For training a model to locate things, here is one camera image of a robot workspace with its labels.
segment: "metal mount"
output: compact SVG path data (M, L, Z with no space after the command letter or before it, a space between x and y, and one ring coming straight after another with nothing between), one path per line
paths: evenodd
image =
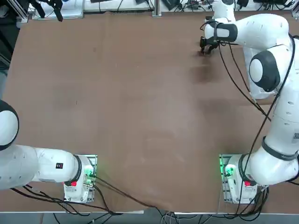
M154 18L162 16L162 13L160 11L160 0L155 0L154 1L154 11L152 13L152 16Z
M94 201L94 184L95 178L89 175L96 176L98 156L95 154L78 154L82 162L82 171L76 185L64 184L64 200L77 203L88 203Z
M297 2L294 7L291 9L292 16L295 18L295 20L299 20L299 2Z
M219 155L220 172L221 172L221 179L222 179L223 199L227 203L234 203L233 200L232 200L232 195L231 195L231 191L230 191L230 188L229 188L228 179L227 179L227 176L226 176L227 172L225 170L226 166L228 165L228 162L229 162L230 158L233 155L234 154L220 154Z

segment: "tabletop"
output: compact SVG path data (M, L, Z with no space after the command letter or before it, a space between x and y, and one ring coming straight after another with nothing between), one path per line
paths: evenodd
M279 13L298 34L291 13ZM216 212L219 154L248 152L263 116L233 86L217 49L199 54L206 15L29 21L20 30L4 92L20 118L16 143L97 154L98 175L141 201L171 211ZM222 51L245 90L228 46ZM242 48L233 52L245 74ZM62 184L35 186L63 197ZM101 189L111 210L145 208ZM287 183L270 186L263 212L299 214L297 192ZM61 210L11 190L0 197L0 211ZM103 205L99 195L93 204ZM221 212L234 209L221 198Z

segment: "floor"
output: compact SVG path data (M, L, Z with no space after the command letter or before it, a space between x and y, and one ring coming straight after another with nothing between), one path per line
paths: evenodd
M87 224L88 222L92 223L92 220L101 216L103 213L93 213L88 217L79 217L73 216L70 214L58 213L56 217L60 224ZM94 223L101 224L106 218L105 216L101 219L96 220ZM180 215L179 217L193 217L193 215ZM190 219L190 220L180 220L180 224L197 224L200 216ZM207 215L204 215L201 222L207 218ZM0 224L56 224L56 220L52 213L10 213L10 214L0 214ZM261 215L257 220L252 223L255 224L297 224L299 222L299 215ZM112 217L109 219L106 224L159 224L164 223L164 220L161 222L161 216L156 210L148 209L144 214L123 214L118 217ZM175 223L173 219L171 223L168 218L166 219L167 224ZM234 220L226 220L223 218L211 218L206 224L239 224L245 223L245 221L236 218Z

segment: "equipment in background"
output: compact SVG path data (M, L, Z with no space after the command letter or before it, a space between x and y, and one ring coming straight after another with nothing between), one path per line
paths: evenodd
M221 172L228 187L230 202L251 203L256 189L262 186L294 180L299 176L299 76L295 70L299 61L299 40L289 34L287 20L275 14L256 14L236 21L234 0L220 0L214 5L213 18L206 18L205 36L201 37L201 52L210 54L221 46L241 45L252 49L254 55L249 65L249 78L265 92L274 91L275 98L265 113L248 99L264 115L264 121L248 154L221 157ZM261 146L252 152L255 142L275 106L268 134Z
M66 201L94 200L96 155L14 145L18 132L17 112L0 100L0 190L24 186L30 181L63 182Z
M179 0L162 0L162 2L169 11L180 4Z
M254 3L284 5L287 0L253 0Z
M41 2L47 3L49 6L51 6L54 10L54 13L58 19L58 21L62 22L63 17L61 15L61 8L62 8L62 1L61 0L39 0ZM41 18L45 18L45 12L41 6L40 3L38 3L36 0L29 0L29 3L37 10L38 14Z
M199 8L199 2L196 0L188 0L186 3L186 8L191 8L191 9L198 9Z
M240 6L239 10L248 5L249 0L238 0L237 4Z

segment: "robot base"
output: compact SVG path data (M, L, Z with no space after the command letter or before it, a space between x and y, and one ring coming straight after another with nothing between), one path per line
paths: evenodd
M242 197L240 190L242 179L240 177L238 162L241 154L220 154L220 170L224 201L227 203L249 204L256 196L257 185L245 186L243 181Z
M98 157L97 155L78 156L82 163L81 175L71 186L64 184L64 200L76 203L93 202L95 178L89 175L96 175Z

